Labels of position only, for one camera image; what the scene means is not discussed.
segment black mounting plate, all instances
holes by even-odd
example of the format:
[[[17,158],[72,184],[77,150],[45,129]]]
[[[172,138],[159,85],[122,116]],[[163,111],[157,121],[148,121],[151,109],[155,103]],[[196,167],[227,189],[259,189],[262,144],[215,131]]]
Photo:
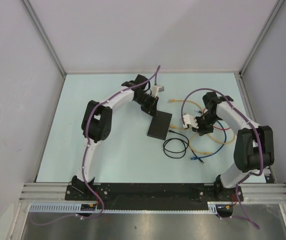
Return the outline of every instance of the black mounting plate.
[[[217,198],[214,186],[204,183],[92,183],[91,188],[102,198],[105,209],[130,211],[208,210],[207,202],[231,202],[234,194],[226,192]],[[97,198],[68,185],[65,200],[96,201]]]

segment black pad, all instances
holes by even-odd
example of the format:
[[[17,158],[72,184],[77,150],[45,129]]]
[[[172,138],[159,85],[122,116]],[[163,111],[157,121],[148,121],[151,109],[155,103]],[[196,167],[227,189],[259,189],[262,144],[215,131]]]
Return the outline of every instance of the black pad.
[[[167,138],[168,130],[172,114],[163,111],[157,111],[157,117],[153,117],[149,125],[147,136],[165,140]]]

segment cable connector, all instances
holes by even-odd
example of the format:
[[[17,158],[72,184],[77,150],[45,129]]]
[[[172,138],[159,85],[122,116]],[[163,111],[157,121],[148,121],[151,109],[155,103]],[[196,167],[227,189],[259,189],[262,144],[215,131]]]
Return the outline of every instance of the cable connector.
[[[205,162],[202,159],[198,159],[200,161],[201,164],[203,164],[204,166],[206,166]]]
[[[156,97],[159,93],[164,92],[164,86],[161,85],[153,85],[150,88],[151,95]]]
[[[204,152],[203,154],[204,154],[204,155],[212,155],[213,152]],[[203,158],[203,157],[202,157],[202,156],[201,156],[201,157],[192,156],[192,157],[190,157],[189,159],[190,159],[190,160],[199,160],[199,159],[201,159],[201,158]]]
[[[190,115],[190,114],[185,114],[183,115],[183,121],[182,121],[182,125],[184,129],[188,129],[189,126],[191,126],[192,128],[198,128],[198,123],[195,120],[195,118]]]

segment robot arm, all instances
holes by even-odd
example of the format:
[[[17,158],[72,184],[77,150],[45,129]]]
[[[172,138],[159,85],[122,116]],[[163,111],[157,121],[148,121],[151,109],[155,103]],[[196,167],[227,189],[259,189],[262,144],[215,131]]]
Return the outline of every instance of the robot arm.
[[[140,87],[135,87],[132,89],[128,89],[129,87],[136,86],[141,84],[147,80],[146,77],[142,75],[138,75],[134,81],[124,82],[120,88],[120,94],[115,96],[107,103],[99,106],[94,112],[94,116],[91,119],[89,128],[88,128],[88,136],[91,139],[91,144],[88,145],[88,150],[85,156],[84,162],[84,175],[86,181],[89,183],[94,181],[95,173],[96,173],[96,164],[97,160],[95,158],[95,152],[98,147],[101,145],[102,141],[107,139],[111,132],[112,127],[112,115],[119,109],[121,106],[129,103],[131,101],[135,101],[141,105],[141,110],[152,117],[156,117],[157,115],[157,103],[159,97],[157,96],[159,92],[164,91],[164,87],[160,85],[153,85],[151,89],[151,94],[147,94],[147,91],[144,90],[147,83],[141,85]],[[83,130],[83,135],[86,136],[86,126],[89,120],[90,114],[94,107],[99,104],[96,101],[90,101],[87,104],[87,108],[84,114],[84,118],[82,121],[81,128]],[[79,185],[77,187],[80,191],[82,188],[83,175],[82,175],[82,167],[80,167],[77,171],[76,176],[72,179],[73,185]]]
[[[234,163],[223,174],[216,178],[215,186],[218,191],[234,188],[249,172],[260,169],[260,155],[256,138],[252,128],[248,125],[233,107],[223,97],[218,97],[215,92],[208,92],[203,96],[203,102],[207,112],[202,116],[193,118],[191,115],[184,115],[184,128],[192,127],[194,132],[200,136],[213,132],[213,125],[218,120],[224,120],[237,135]],[[263,151],[263,167],[271,166],[274,163],[273,131],[269,126],[260,126],[253,120],[248,120],[256,128]]]

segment gray wall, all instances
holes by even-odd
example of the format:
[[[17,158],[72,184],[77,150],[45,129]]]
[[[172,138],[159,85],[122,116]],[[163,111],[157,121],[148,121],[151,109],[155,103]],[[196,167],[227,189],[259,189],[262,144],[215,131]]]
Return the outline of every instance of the gray wall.
[[[278,182],[286,182],[286,1],[244,75],[255,115],[274,131]]]
[[[19,0],[0,0],[0,213],[32,181],[63,78]]]
[[[238,71],[277,0],[30,0],[66,72]]]

